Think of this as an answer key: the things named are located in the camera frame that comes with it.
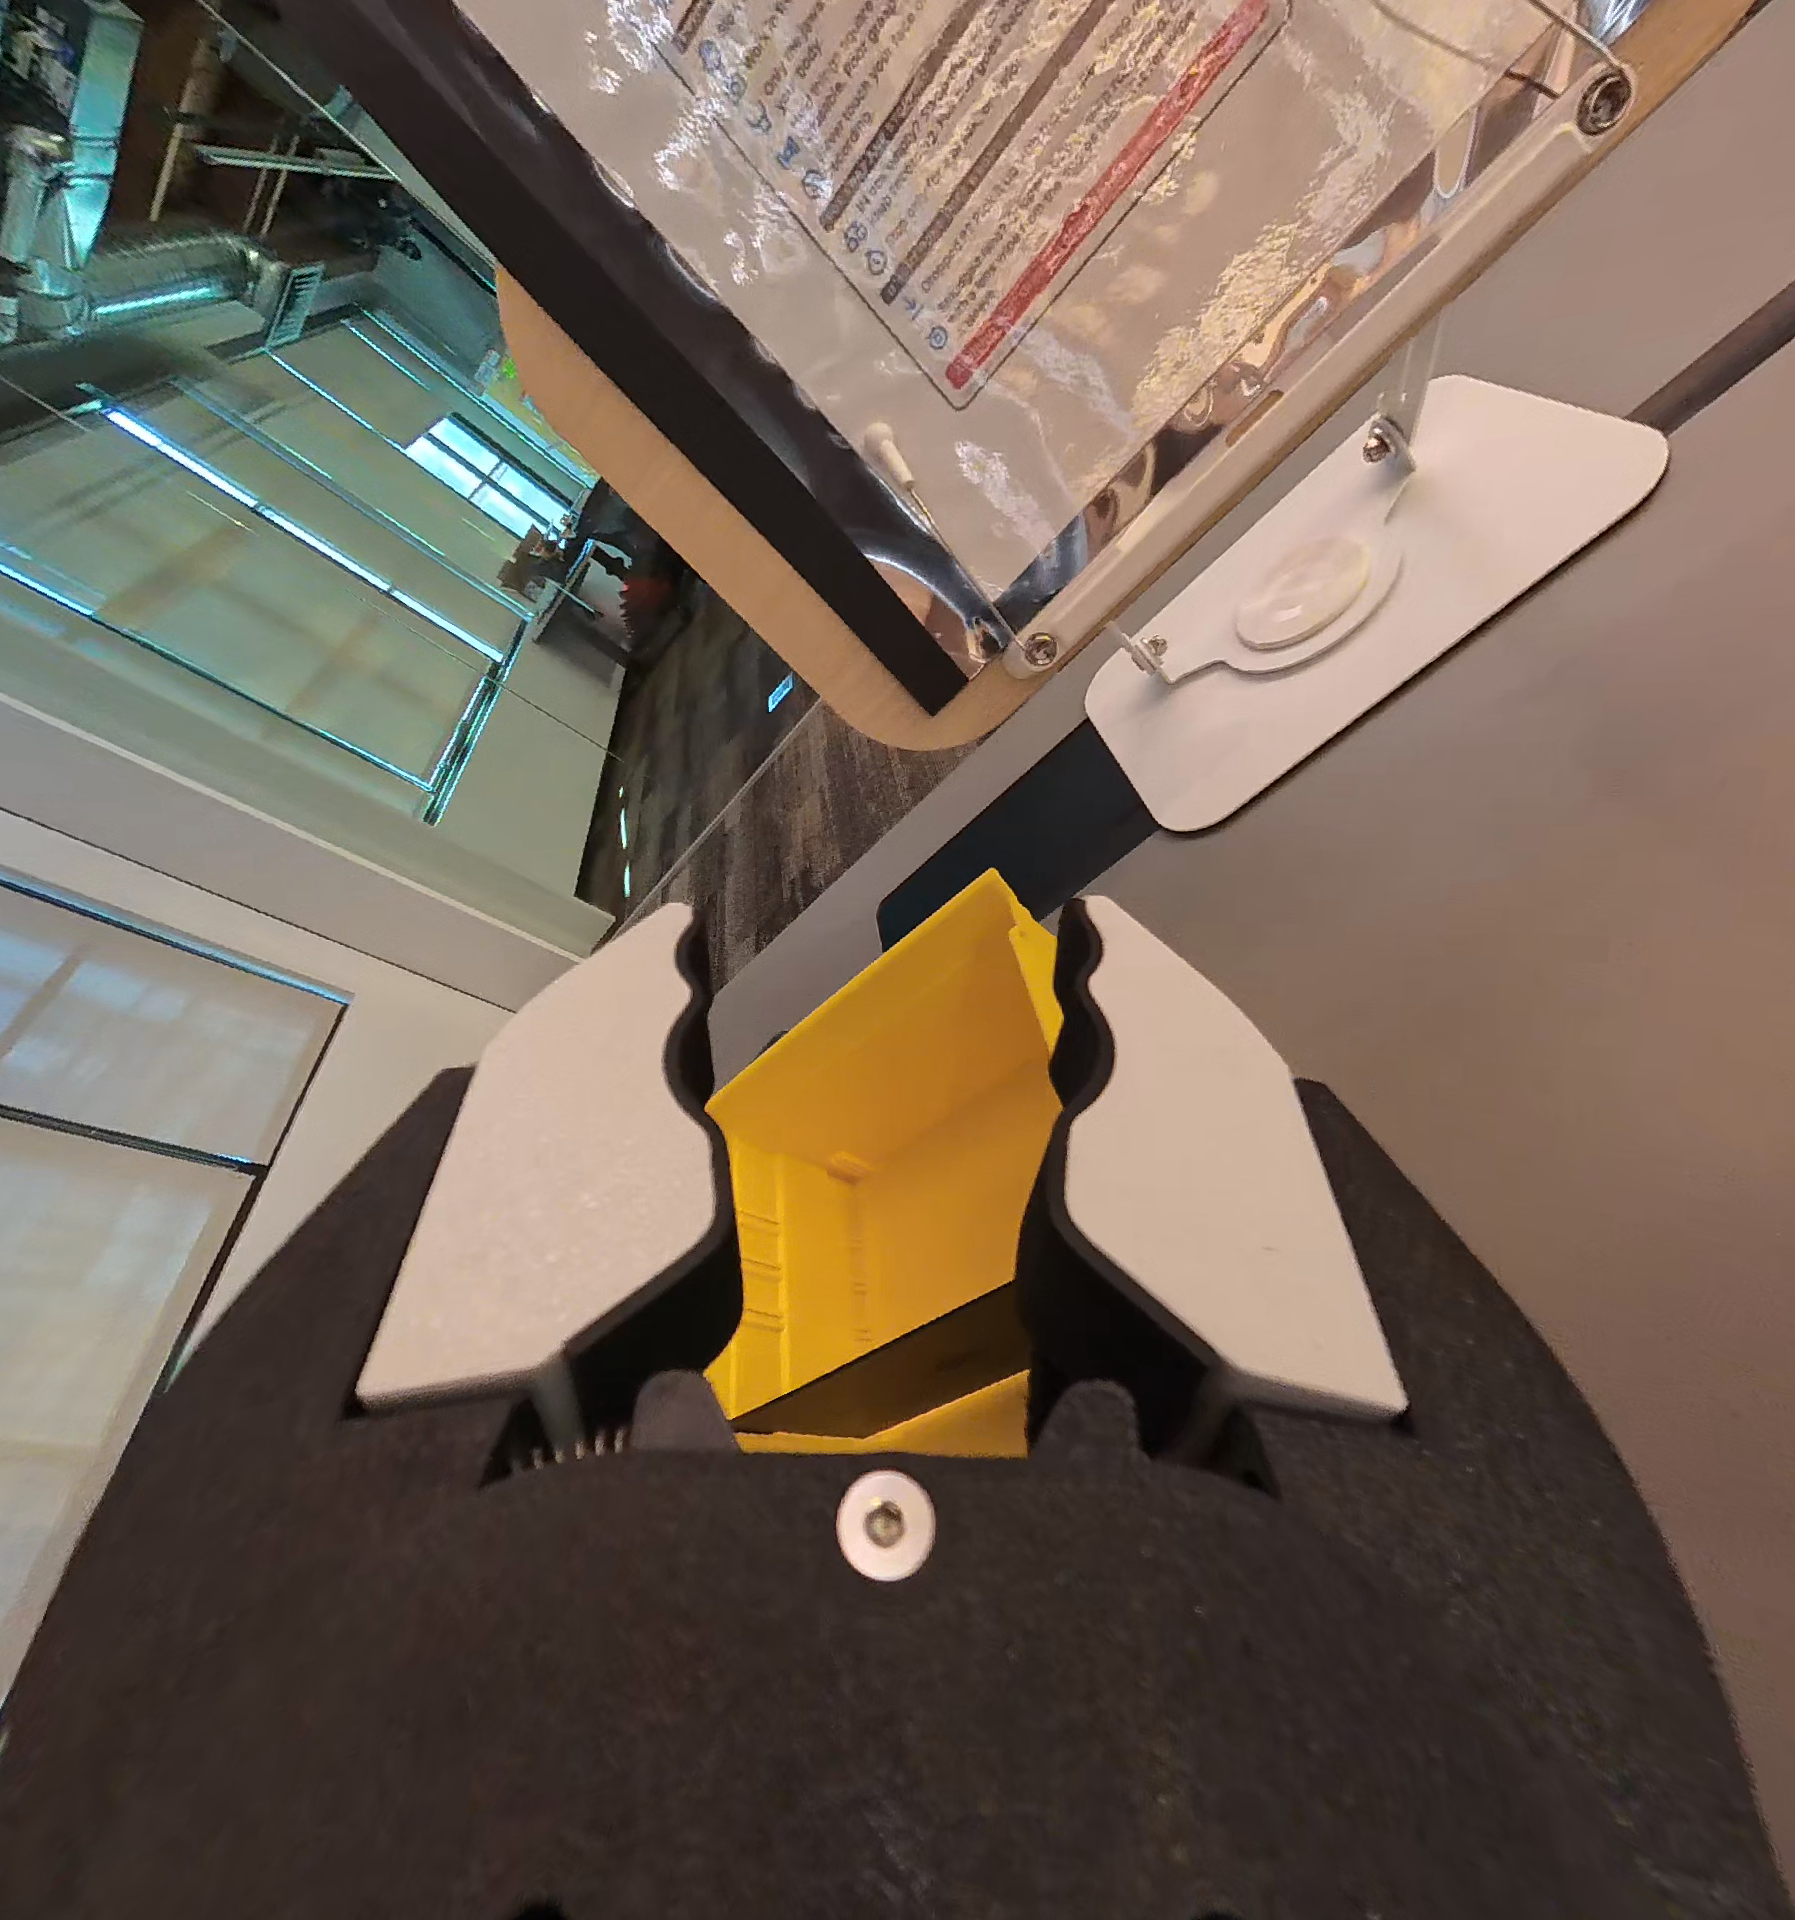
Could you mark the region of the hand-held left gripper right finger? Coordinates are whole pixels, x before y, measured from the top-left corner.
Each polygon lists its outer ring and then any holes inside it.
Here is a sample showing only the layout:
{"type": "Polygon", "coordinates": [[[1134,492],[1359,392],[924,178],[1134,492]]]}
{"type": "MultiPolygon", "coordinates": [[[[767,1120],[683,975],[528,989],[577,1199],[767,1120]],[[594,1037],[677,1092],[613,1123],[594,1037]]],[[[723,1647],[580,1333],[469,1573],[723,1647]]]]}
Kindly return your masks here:
{"type": "Polygon", "coordinates": [[[1113,1382],[1145,1428],[1411,1409],[1290,1061],[1108,899],[1056,922],[1056,1123],[1024,1203],[1042,1416],[1113,1382]]]}

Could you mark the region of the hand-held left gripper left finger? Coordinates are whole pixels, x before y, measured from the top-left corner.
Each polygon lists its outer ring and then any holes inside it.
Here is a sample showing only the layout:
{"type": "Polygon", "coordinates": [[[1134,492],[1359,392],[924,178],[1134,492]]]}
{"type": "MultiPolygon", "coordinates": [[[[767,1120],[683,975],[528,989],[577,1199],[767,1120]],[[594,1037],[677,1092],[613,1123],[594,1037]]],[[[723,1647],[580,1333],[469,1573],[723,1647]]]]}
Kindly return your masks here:
{"type": "Polygon", "coordinates": [[[482,1051],[355,1400],[532,1400],[626,1427],[643,1382],[740,1333],[734,1168],[714,1098],[709,935],[653,907],[482,1051]]]}

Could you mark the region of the wooden display board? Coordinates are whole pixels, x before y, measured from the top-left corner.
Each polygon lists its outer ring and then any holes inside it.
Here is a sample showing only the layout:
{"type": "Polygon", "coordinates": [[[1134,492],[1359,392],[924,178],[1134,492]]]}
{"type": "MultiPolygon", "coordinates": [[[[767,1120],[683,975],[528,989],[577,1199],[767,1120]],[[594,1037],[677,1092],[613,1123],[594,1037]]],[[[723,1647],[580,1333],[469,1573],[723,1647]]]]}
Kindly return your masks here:
{"type": "MultiPolygon", "coordinates": [[[[1005,675],[1012,640],[969,679],[951,679],[956,662],[895,633],[890,611],[873,642],[850,627],[878,581],[714,384],[740,327],[714,317],[688,336],[688,281],[653,234],[604,202],[604,174],[569,140],[528,132],[520,85],[476,54],[456,8],[272,10],[495,257],[520,397],[825,705],[890,750],[951,750],[1030,704],[1005,675]]],[[[1754,16],[1758,8],[1628,8],[1623,59],[1649,88],[1635,125],[1754,16]]]]}

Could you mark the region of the silver ventilation ducts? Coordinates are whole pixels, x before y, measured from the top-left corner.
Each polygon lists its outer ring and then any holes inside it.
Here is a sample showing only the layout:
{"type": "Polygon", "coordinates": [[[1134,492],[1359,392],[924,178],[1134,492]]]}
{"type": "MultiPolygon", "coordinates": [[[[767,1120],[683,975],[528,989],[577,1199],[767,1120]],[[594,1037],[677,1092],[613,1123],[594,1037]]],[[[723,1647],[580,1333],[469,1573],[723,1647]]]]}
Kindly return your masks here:
{"type": "Polygon", "coordinates": [[[301,159],[209,143],[233,27],[204,8],[171,103],[138,85],[138,8],[0,8],[0,354],[240,306],[263,345],[297,345],[328,257],[278,255],[261,193],[238,226],[181,204],[198,169],[251,162],[284,183],[301,159]]]}

